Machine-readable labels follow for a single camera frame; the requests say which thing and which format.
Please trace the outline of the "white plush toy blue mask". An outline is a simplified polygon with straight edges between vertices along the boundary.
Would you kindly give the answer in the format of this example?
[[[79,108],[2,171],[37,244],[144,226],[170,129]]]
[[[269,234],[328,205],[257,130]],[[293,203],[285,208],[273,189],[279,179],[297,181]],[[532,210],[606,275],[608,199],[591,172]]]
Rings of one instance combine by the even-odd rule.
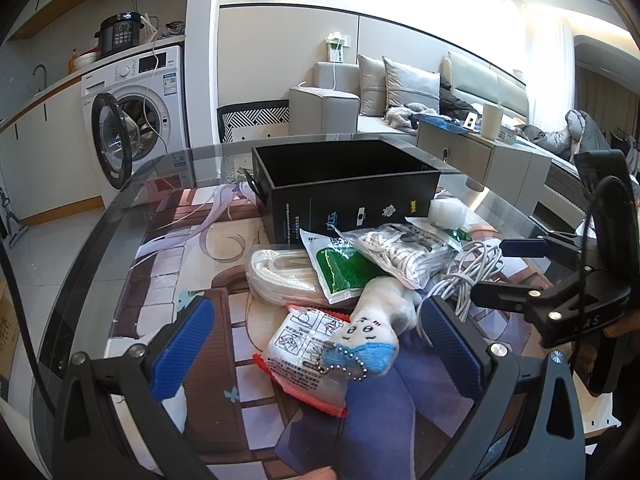
[[[388,373],[399,353],[400,336],[416,327],[421,296],[391,276],[371,280],[355,309],[338,328],[317,362],[322,375],[342,374],[352,382]]]

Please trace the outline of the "white foam wrap piece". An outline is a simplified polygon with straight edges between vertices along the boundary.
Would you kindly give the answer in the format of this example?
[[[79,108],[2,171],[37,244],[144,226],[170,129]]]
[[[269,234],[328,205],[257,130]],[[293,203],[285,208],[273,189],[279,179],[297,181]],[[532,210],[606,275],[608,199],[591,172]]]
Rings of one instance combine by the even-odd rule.
[[[428,221],[446,230],[456,230],[465,224],[468,207],[452,197],[434,198],[428,211]]]

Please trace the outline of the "green white medicine packet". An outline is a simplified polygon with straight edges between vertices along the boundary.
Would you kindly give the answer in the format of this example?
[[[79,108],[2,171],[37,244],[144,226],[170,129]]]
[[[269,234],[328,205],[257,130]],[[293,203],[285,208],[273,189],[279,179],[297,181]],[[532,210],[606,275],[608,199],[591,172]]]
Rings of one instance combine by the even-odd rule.
[[[341,237],[304,230],[300,230],[299,235],[329,304],[357,298],[370,281],[387,275]]]

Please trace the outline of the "red white snack packet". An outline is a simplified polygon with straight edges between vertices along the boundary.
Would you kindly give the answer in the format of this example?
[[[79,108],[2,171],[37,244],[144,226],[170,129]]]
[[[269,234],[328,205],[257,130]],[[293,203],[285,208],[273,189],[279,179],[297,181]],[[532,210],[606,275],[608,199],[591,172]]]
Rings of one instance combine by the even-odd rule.
[[[289,396],[344,418],[347,378],[330,374],[320,359],[333,333],[346,321],[344,314],[290,304],[266,348],[254,353],[253,360]]]

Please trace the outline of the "black cardboard box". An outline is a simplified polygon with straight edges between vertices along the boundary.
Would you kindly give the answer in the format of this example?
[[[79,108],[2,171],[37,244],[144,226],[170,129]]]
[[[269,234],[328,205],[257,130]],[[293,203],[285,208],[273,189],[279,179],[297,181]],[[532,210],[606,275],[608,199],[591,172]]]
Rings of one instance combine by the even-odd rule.
[[[247,183],[268,240],[297,245],[304,231],[330,235],[425,217],[440,171],[383,140],[322,141],[252,149]]]

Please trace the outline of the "beige drawer cabinet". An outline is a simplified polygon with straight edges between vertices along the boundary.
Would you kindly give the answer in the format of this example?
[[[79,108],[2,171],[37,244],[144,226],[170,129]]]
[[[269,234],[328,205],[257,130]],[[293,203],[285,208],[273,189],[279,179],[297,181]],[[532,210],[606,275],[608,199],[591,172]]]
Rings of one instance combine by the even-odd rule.
[[[544,192],[551,159],[531,148],[453,133],[420,122],[416,145],[486,186],[529,216]]]

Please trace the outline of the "anime printed desk mat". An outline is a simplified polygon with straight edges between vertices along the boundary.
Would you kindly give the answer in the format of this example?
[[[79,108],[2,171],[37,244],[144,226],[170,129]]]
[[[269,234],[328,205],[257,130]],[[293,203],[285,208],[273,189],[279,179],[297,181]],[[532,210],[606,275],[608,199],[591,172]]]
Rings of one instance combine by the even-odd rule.
[[[186,442],[221,479],[293,479],[325,466],[344,479],[422,477],[469,413],[435,353],[415,334],[383,378],[353,385],[348,414],[336,418],[289,396],[256,362],[288,315],[258,295],[246,270],[267,237],[255,206],[235,197],[205,233],[196,229],[214,188],[167,181],[142,191],[146,237],[177,245],[134,264],[105,352],[149,342],[196,297],[208,298],[215,325],[177,394],[164,405]]]

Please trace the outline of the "white cylinder cup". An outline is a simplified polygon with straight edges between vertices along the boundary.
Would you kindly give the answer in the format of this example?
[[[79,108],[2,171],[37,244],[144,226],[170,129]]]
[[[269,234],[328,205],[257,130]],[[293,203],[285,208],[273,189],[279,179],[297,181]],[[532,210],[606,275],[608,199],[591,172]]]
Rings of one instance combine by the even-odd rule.
[[[497,140],[502,121],[502,108],[495,104],[486,103],[483,105],[482,124],[480,125],[480,135],[488,140]]]

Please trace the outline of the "cardboard box on floor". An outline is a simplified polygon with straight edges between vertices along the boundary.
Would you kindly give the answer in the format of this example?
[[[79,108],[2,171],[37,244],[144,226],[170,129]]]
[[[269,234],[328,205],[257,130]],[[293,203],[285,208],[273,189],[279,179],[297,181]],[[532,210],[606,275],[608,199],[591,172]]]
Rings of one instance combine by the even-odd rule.
[[[9,379],[20,326],[6,281],[1,282],[0,292],[0,375],[3,379]]]

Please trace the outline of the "grey cushion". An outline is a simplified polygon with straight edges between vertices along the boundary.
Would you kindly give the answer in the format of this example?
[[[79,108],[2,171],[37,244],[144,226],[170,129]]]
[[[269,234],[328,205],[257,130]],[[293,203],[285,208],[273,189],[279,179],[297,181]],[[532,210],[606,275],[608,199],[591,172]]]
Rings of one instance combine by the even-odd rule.
[[[386,104],[423,104],[439,112],[439,73],[383,58],[386,70]]]

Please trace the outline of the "grey sofa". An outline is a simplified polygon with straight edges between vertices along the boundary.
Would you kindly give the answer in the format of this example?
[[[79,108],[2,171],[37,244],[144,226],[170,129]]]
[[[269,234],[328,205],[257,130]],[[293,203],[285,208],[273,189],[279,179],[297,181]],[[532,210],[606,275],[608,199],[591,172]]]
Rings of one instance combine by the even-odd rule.
[[[318,62],[314,83],[288,92],[293,136],[328,133],[416,133],[416,116],[463,122],[485,104],[512,124],[528,119],[525,84],[495,67],[449,52],[437,72],[391,58],[358,55],[355,64]]]

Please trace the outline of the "beige cushion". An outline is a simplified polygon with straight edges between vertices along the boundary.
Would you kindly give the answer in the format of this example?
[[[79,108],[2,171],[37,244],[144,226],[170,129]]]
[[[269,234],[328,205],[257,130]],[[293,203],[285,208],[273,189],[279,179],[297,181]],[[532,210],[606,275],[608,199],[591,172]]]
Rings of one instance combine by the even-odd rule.
[[[360,73],[360,114],[382,117],[386,107],[386,70],[382,60],[357,56]]]

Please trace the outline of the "white washing machine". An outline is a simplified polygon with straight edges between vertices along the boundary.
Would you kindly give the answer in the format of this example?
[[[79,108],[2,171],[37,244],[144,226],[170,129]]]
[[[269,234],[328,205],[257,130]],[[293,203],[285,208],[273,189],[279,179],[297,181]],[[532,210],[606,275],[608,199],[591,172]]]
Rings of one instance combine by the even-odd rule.
[[[80,98],[89,148],[104,205],[109,205],[143,164],[161,164],[160,188],[186,177],[180,153],[190,146],[186,128],[183,53],[178,44],[129,55],[85,74]]]

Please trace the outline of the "patterned black white chair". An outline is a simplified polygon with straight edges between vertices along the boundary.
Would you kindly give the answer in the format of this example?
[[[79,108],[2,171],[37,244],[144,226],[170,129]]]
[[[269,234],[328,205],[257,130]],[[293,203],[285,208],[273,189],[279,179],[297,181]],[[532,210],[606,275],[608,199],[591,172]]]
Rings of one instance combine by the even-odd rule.
[[[220,143],[288,135],[288,100],[255,101],[221,106],[217,110]]]

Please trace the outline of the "black pressure cooker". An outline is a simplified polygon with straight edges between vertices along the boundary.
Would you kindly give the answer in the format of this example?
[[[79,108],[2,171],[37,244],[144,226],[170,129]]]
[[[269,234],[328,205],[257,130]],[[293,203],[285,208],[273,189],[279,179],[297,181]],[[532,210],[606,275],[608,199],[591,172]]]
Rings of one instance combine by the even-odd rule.
[[[137,47],[142,28],[142,17],[138,12],[128,11],[106,18],[94,34],[100,58]]]

